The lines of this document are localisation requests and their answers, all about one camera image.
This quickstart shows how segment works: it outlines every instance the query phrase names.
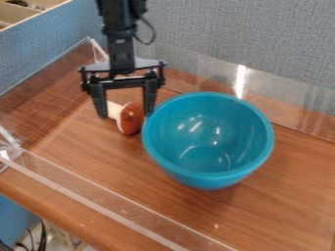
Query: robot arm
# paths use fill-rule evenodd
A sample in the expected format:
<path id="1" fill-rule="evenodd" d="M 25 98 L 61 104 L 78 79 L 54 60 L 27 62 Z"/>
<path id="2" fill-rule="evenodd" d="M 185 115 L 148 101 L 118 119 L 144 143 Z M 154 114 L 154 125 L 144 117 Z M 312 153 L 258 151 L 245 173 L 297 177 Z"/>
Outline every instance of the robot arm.
<path id="1" fill-rule="evenodd" d="M 146 12 L 146 0 L 97 0 L 102 17 L 102 33 L 106 37 L 108 62 L 84 66 L 80 69 L 82 90 L 92 95 L 98 115 L 106 117 L 105 91 L 116 88 L 142 87 L 145 115 L 154 109 L 157 90 L 165 83 L 164 66 L 157 60 L 134 57 L 133 38 L 137 38 L 137 21 Z M 146 69 L 141 77 L 128 77 L 137 70 Z"/>

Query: floor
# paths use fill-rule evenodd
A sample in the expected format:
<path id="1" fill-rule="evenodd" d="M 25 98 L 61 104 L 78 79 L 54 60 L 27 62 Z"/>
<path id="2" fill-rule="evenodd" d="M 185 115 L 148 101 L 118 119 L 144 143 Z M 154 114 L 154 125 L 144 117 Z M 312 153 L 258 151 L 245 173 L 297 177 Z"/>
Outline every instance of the floor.
<path id="1" fill-rule="evenodd" d="M 35 250 L 39 238 L 39 224 L 31 229 L 31 235 L 33 235 L 33 250 Z M 18 242 L 21 242 L 27 247 L 27 249 L 31 250 L 31 239 L 27 232 L 23 234 Z M 14 251 L 25 251 L 25 248 L 14 247 Z M 58 237 L 54 237 L 51 233 L 47 233 L 46 251 L 73 251 L 73 249 L 70 249 L 66 246 L 65 240 L 61 240 Z M 82 249 L 82 251 L 97 251 L 97 249 L 94 249 L 90 246 L 86 246 Z"/>

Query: wooden table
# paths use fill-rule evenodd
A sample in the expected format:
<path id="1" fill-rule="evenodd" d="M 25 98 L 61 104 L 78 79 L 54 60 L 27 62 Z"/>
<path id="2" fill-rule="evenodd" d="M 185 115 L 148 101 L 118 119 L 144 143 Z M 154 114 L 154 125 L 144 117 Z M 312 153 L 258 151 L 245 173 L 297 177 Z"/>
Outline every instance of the wooden table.
<path id="1" fill-rule="evenodd" d="M 90 62 L 88 51 L 78 48 L 1 97 L 0 124 L 22 146 L 236 250 L 333 251 L 333 143 L 273 125 L 274 151 L 250 177 L 218 191 L 190 189 L 150 160 L 140 134 L 121 135 L 114 122 L 97 117 L 76 73 Z M 173 70 L 166 76 L 172 81 L 166 86 L 190 88 L 192 76 Z M 158 102 L 177 94 L 162 88 Z M 108 96 L 120 104 L 140 97 L 138 89 L 114 90 Z M 281 109 L 281 118 L 290 124 L 292 109 Z M 270 119 L 278 120 L 280 114 Z M 333 118 L 326 120 L 328 129 L 321 133 L 332 140 Z M 0 175 L 0 193 L 98 250 L 168 250 L 11 169 Z"/>

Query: blue bowl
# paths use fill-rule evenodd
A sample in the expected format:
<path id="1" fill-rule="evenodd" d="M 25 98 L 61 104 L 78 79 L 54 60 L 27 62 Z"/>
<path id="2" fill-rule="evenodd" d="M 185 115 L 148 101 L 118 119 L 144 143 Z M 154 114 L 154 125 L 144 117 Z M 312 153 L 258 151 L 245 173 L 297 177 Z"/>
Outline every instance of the blue bowl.
<path id="1" fill-rule="evenodd" d="M 260 167 L 274 135 L 249 103 L 220 93 L 196 92 L 158 106 L 145 120 L 142 142 L 176 180 L 209 190 L 233 185 Z"/>

